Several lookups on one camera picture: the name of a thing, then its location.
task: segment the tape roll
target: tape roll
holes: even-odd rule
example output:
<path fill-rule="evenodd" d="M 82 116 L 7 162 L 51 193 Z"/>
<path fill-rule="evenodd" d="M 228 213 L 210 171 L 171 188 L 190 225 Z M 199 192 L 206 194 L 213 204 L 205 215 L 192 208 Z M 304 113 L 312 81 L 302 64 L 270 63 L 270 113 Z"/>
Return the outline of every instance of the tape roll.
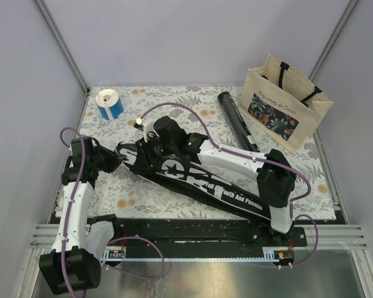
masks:
<path fill-rule="evenodd" d="M 116 90 L 102 90 L 95 97 L 95 103 L 102 117 L 106 120 L 117 119 L 123 113 L 123 105 Z"/>

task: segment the white wall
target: white wall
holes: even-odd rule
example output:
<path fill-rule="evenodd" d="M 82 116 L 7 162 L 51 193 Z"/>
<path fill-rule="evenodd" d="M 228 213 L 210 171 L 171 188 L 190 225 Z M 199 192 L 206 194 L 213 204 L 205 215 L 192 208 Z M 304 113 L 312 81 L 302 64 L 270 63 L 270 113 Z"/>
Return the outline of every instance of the white wall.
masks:
<path fill-rule="evenodd" d="M 0 298 L 47 219 L 83 93 L 31 0 L 0 0 Z"/>
<path fill-rule="evenodd" d="M 87 82 L 242 85 L 268 53 L 306 74 L 348 0 L 45 0 Z"/>
<path fill-rule="evenodd" d="M 348 216 L 373 259 L 373 0 L 361 1 L 316 84 L 334 101 L 321 131 Z"/>

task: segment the beige tote bag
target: beige tote bag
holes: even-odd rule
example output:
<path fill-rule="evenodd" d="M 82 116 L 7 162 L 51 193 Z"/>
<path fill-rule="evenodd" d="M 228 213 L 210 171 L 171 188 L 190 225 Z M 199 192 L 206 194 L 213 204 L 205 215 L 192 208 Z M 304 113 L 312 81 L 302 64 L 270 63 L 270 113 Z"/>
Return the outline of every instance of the beige tote bag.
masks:
<path fill-rule="evenodd" d="M 269 55 L 264 66 L 249 70 L 239 110 L 295 153 L 332 105 L 301 71 Z"/>

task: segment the table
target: table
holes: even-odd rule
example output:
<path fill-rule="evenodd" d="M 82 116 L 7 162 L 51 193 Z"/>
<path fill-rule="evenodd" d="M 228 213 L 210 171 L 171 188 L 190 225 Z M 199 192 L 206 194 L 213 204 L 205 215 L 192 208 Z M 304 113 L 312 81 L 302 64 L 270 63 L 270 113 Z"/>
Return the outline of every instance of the table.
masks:
<path fill-rule="evenodd" d="M 237 102 L 242 93 L 240 86 L 112 87 L 117 89 L 124 107 L 124 113 L 112 121 L 102 118 L 94 101 L 97 93 L 106 88 L 95 87 L 91 90 L 80 132 L 97 138 L 100 144 L 111 150 L 119 142 L 134 143 L 141 138 L 141 132 L 132 126 L 134 120 L 148 108 L 161 102 L 179 102 L 191 107 L 202 116 L 216 141 L 239 148 L 217 102 L 217 95 L 223 91 L 229 91 Z M 195 117 L 181 108 L 161 107 L 153 111 L 148 119 L 155 120 L 164 115 L 175 119 L 186 132 L 204 133 Z M 271 148 L 280 150 L 291 166 L 301 171 L 311 181 L 312 193 L 309 197 L 294 203 L 294 214 L 296 216 L 308 214 L 314 219 L 335 219 L 329 188 L 314 140 L 310 138 L 301 149 L 291 154 L 251 121 L 248 119 L 245 121 L 262 152 L 269 152 Z M 214 166 L 206 168 L 236 185 L 258 194 L 257 184 L 251 179 Z M 296 197 L 305 191 L 305 183 L 301 179 L 297 179 L 291 197 Z M 63 198 L 59 197 L 57 201 L 55 216 L 61 217 Z M 99 174 L 95 196 L 88 210 L 89 217 L 112 213 L 118 217 L 133 218 L 239 218 L 150 183 L 132 174 L 125 166 L 120 166 L 112 174 Z"/>

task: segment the purple cable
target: purple cable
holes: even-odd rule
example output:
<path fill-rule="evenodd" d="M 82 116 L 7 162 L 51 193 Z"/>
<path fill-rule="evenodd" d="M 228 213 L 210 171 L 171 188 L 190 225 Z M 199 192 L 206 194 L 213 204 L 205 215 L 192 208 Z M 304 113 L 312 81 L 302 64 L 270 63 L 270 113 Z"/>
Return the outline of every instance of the purple cable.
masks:
<path fill-rule="evenodd" d="M 187 107 L 187 106 L 184 106 L 183 104 L 179 104 L 177 102 L 164 102 L 162 104 L 157 104 L 156 106 L 154 107 L 151 107 L 149 110 L 147 110 L 145 113 L 143 113 L 143 115 L 141 116 L 141 118 L 145 118 L 147 114 L 149 114 L 150 112 L 152 112 L 153 110 L 157 109 L 158 107 L 162 107 L 162 106 L 176 106 L 176 107 L 182 107 L 183 109 L 186 109 L 188 111 L 190 111 L 200 122 L 200 124 L 202 125 L 203 129 L 205 130 L 206 134 L 207 134 L 207 137 L 209 138 L 209 141 L 210 143 L 217 149 L 219 150 L 222 150 L 224 152 L 227 152 L 227 153 L 230 153 L 232 155 L 236 155 L 236 156 L 239 156 L 239 157 L 243 157 L 243 158 L 247 158 L 248 160 L 251 160 L 252 157 L 250 155 L 246 155 L 246 154 L 243 154 L 243 153 L 239 153 L 239 152 L 235 152 L 235 151 L 232 151 L 232 150 L 228 150 L 226 148 L 220 148 L 220 146 L 217 145 L 217 143 L 213 140 L 213 138 L 211 137 L 210 135 L 210 132 L 206 126 L 206 124 L 203 122 L 203 119 L 198 115 L 198 113 L 196 113 L 194 110 L 192 110 L 190 107 Z M 272 164 L 272 165 L 275 165 L 275 166 L 278 166 L 280 168 L 283 168 L 283 169 L 287 169 L 288 171 L 292 172 L 293 174 L 296 174 L 297 176 L 299 176 L 300 178 L 302 178 L 302 180 L 304 180 L 304 182 L 306 183 L 306 186 L 307 186 L 307 191 L 306 193 L 300 195 L 300 196 L 297 196 L 297 197 L 294 197 L 293 199 L 290 199 L 289 202 L 290 202 L 290 217 L 293 218 L 293 202 L 296 201 L 296 200 L 299 200 L 299 199 L 303 199 L 304 197 L 308 196 L 310 193 L 311 193 L 311 184 L 309 182 L 309 180 L 307 179 L 307 177 L 305 177 L 302 173 L 300 173 L 299 171 L 289 167 L 289 166 L 285 166 L 281 163 L 277 163 L 276 161 L 272 161 L 272 160 L 265 160 L 263 158 L 256 158 L 255 159 L 256 161 L 259 161 L 259 162 L 263 162 L 263 163 L 269 163 L 269 164 Z M 310 260 L 312 258 L 312 256 L 315 254 L 316 252 L 316 249 L 318 247 L 318 242 L 319 242 L 319 233 L 318 233 L 318 227 L 316 226 L 316 223 L 315 221 L 312 219 L 312 217 L 310 217 L 309 215 L 306 215 L 306 214 L 300 214 L 299 216 L 297 216 L 294 221 L 296 221 L 297 219 L 299 219 L 300 217 L 307 217 L 309 220 L 311 220 L 314 228 L 315 228 L 315 233 L 316 233 L 316 240 L 315 240 L 315 245 L 314 245 L 314 248 L 313 248 L 313 251 L 311 252 L 311 254 L 308 256 L 307 259 L 301 261 L 300 263 L 297 263 L 296 265 L 294 265 L 294 267 L 296 266 L 300 266 L 302 264 L 305 264 L 308 260 Z"/>
<path fill-rule="evenodd" d="M 86 160 L 86 148 L 85 148 L 85 143 L 83 141 L 83 137 L 81 136 L 81 134 L 76 130 L 74 129 L 73 127 L 65 127 L 64 129 L 61 130 L 60 132 L 60 139 L 61 139 L 61 142 L 68 148 L 70 148 L 70 145 L 67 144 L 62 135 L 63 133 L 66 131 L 66 130 L 71 130 L 72 132 L 74 132 L 75 134 L 77 134 L 78 138 L 80 139 L 80 143 L 81 143 L 81 165 L 80 165 L 80 169 L 79 169 L 79 173 L 77 174 L 77 178 L 76 178 L 76 182 L 75 182 L 75 187 L 73 188 L 72 190 L 72 194 L 70 195 L 70 200 L 69 200 L 69 203 L 68 203 L 68 208 L 67 208 L 67 213 L 66 213 L 66 216 L 65 216 L 65 223 L 63 224 L 63 236 L 65 237 L 63 240 L 62 240 L 62 250 L 61 250 L 61 269 L 62 269 L 62 274 L 63 274 L 63 280 L 65 281 L 65 284 L 67 285 L 67 288 L 68 288 L 68 291 L 70 293 L 70 295 L 72 296 L 72 298 L 78 298 L 74 292 L 74 290 L 72 289 L 72 286 L 70 284 L 70 281 L 69 281 L 69 277 L 68 277 L 68 273 L 67 273 L 67 267 L 65 266 L 65 250 L 67 248 L 67 241 L 66 241 L 66 237 L 68 236 L 68 224 L 69 224 L 69 217 L 70 217 L 70 209 L 72 207 L 72 203 L 73 203 L 73 200 L 75 198 L 75 194 L 76 194 L 76 191 L 77 191 L 77 187 L 79 186 L 79 182 L 80 182 L 80 179 L 81 179 L 81 174 L 83 172 L 83 168 L 85 166 L 85 160 Z M 85 298 L 86 297 L 86 293 L 87 293 L 87 290 L 84 290 L 83 292 L 83 297 L 82 298 Z"/>
<path fill-rule="evenodd" d="M 142 238 L 142 237 L 133 237 L 133 236 L 131 236 L 131 237 L 121 237 L 121 238 L 113 239 L 113 240 L 111 240 L 111 241 L 108 242 L 108 245 L 110 245 L 112 243 L 115 243 L 115 242 L 118 242 L 118 241 L 121 241 L 121 240 L 142 240 L 142 241 L 148 243 L 153 248 L 155 248 L 155 250 L 157 251 L 157 253 L 160 256 L 160 259 L 162 259 L 162 272 L 158 276 L 152 276 L 152 277 L 150 277 L 150 276 L 140 275 L 140 274 L 137 274 L 137 273 L 133 273 L 133 272 L 130 272 L 130 271 L 126 271 L 126 270 L 119 269 L 119 268 L 116 268 L 116 267 L 108 265 L 109 268 L 111 268 L 113 270 L 116 270 L 116 271 L 119 271 L 119 272 L 130 274 L 131 276 L 135 276 L 136 278 L 142 278 L 142 279 L 148 279 L 148 280 L 159 279 L 159 278 L 162 278 L 164 276 L 164 274 L 165 274 L 164 257 L 163 257 L 162 252 L 158 249 L 158 247 L 156 245 L 154 245 L 148 239 L 145 239 L 145 238 Z"/>

